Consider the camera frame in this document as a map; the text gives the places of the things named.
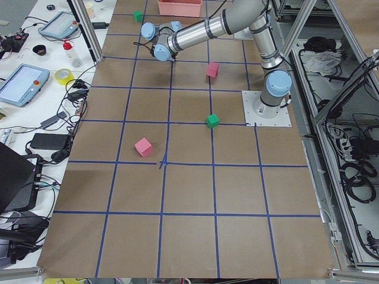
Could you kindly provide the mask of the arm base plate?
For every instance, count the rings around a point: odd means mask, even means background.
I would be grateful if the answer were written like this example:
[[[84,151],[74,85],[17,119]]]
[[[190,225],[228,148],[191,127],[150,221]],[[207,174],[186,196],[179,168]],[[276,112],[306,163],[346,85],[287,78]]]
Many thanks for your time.
[[[248,27],[234,33],[235,40],[253,40],[253,35]]]
[[[279,106],[266,106],[261,102],[261,91],[242,91],[245,124],[251,127],[291,127],[290,115],[282,98]]]

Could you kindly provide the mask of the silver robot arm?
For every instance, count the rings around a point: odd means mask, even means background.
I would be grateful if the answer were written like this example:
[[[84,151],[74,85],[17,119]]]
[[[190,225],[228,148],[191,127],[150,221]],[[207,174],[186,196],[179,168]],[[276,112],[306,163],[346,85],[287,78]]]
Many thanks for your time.
[[[264,90],[254,100],[252,107],[259,117],[271,119],[287,107],[283,100],[293,81],[272,35],[268,6],[268,1],[233,1],[220,15],[187,27],[178,21],[159,25],[147,22],[141,27],[141,35],[152,44],[152,56],[165,62],[174,61],[176,55],[187,48],[247,28],[257,46],[264,71]]]

